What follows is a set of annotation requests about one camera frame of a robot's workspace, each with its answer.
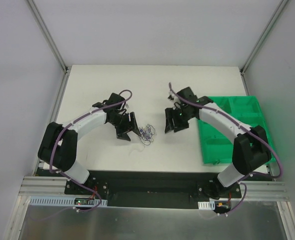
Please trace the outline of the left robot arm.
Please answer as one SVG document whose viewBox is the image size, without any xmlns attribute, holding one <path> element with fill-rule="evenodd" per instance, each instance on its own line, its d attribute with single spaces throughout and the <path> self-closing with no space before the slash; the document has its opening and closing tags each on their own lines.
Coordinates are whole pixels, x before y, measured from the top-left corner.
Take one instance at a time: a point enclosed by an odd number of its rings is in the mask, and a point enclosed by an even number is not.
<svg viewBox="0 0 295 240">
<path fill-rule="evenodd" d="M 83 195 L 93 190 L 90 172 L 77 161 L 78 141 L 95 128 L 111 124 L 118 140 L 130 141 L 129 132 L 140 135 L 135 113 L 127 112 L 121 94 L 111 93 L 103 102 L 96 102 L 81 116 L 65 123 L 50 122 L 43 135 L 37 157 L 65 177 L 76 181 L 76 189 Z"/>
</svg>

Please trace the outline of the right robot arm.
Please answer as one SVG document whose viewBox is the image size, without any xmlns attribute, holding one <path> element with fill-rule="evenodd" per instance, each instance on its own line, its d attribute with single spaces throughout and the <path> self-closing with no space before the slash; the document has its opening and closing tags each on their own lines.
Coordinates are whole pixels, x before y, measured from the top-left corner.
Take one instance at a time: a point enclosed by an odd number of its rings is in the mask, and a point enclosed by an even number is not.
<svg viewBox="0 0 295 240">
<path fill-rule="evenodd" d="M 190 87 L 172 92 L 172 107 L 165 112 L 165 133 L 189 128 L 189 120 L 205 122 L 223 134 L 233 145 L 231 163 L 203 188 L 212 199 L 226 196 L 233 185 L 242 181 L 272 158 L 265 129 L 238 121 L 220 108 L 211 98 L 198 98 Z"/>
</svg>

